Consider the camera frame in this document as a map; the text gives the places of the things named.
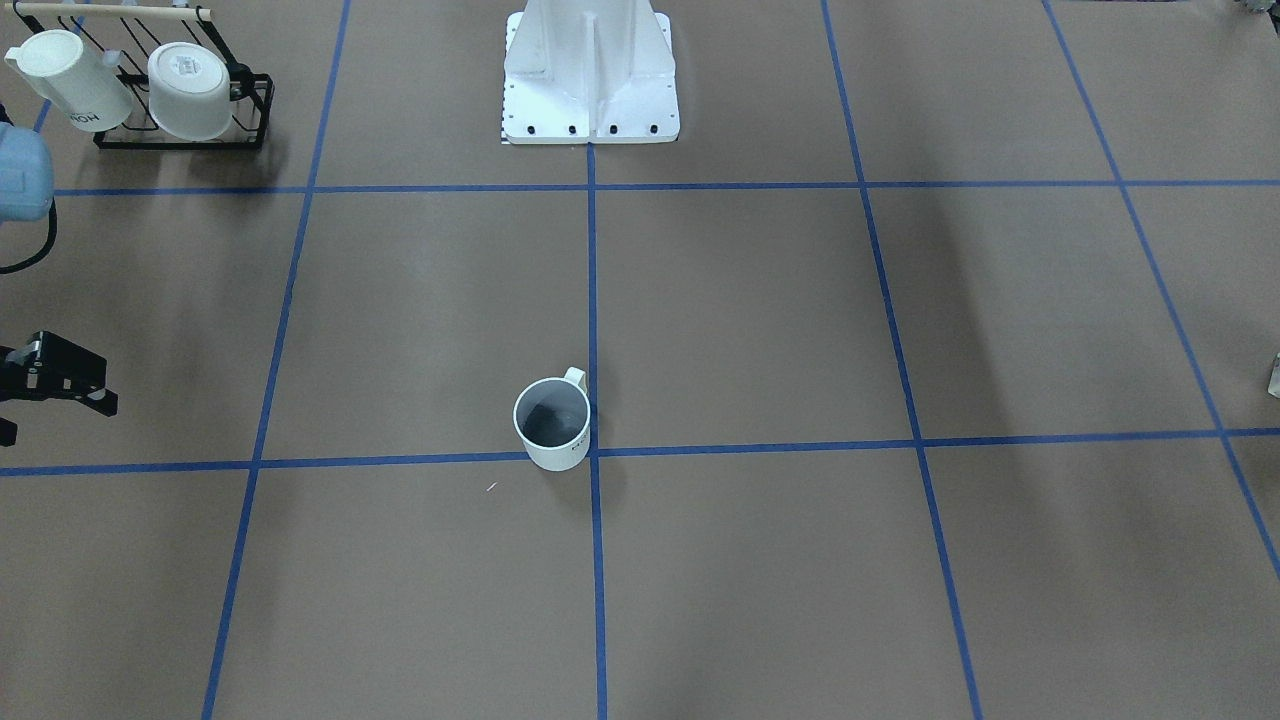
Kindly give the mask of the white mug on rack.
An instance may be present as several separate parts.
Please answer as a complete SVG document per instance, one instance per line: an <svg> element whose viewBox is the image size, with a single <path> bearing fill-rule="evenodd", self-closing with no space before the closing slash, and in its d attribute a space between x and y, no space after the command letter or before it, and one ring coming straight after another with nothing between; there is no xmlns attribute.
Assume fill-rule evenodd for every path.
<svg viewBox="0 0 1280 720"><path fill-rule="evenodd" d="M129 119L134 96L81 36L46 29L6 50L4 63L72 127L105 132Z"/></svg>
<svg viewBox="0 0 1280 720"><path fill-rule="evenodd" d="M146 76L150 115L169 135L204 142L229 129L230 74L214 51L197 44L164 44L148 55Z"/></svg>

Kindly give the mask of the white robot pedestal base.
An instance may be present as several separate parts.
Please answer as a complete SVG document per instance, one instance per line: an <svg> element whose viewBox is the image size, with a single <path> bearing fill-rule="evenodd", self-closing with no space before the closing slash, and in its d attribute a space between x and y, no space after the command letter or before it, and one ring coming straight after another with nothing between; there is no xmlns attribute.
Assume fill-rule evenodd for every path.
<svg viewBox="0 0 1280 720"><path fill-rule="evenodd" d="M506 18L500 138L511 145L680 137L671 19L649 1L529 1Z"/></svg>

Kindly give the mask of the white mug on rack upper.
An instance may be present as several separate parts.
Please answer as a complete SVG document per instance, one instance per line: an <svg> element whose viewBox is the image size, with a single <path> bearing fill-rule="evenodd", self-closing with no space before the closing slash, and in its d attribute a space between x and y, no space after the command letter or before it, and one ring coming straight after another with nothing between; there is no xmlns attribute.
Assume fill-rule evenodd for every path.
<svg viewBox="0 0 1280 720"><path fill-rule="evenodd" d="M129 119L134 96L81 36L46 29L6 50L4 63L72 127L105 132Z"/></svg>

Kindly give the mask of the white mug on rack lower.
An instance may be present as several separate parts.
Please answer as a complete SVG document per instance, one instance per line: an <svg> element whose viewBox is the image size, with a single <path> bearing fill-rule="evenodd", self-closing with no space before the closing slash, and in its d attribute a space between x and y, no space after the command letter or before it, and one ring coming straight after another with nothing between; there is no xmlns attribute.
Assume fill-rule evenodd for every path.
<svg viewBox="0 0 1280 720"><path fill-rule="evenodd" d="M229 129L230 74L214 51L197 44L164 44L148 55L146 76L150 115L169 135L204 142Z"/></svg>

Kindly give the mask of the white mug with grey interior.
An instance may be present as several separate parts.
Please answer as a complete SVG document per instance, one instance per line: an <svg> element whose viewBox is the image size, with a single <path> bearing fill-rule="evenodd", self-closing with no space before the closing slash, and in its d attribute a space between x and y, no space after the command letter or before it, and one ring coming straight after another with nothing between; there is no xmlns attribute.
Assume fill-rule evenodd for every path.
<svg viewBox="0 0 1280 720"><path fill-rule="evenodd" d="M571 366L561 377L532 382L516 398L512 421L525 452L540 469L576 468L593 437L586 372Z"/></svg>

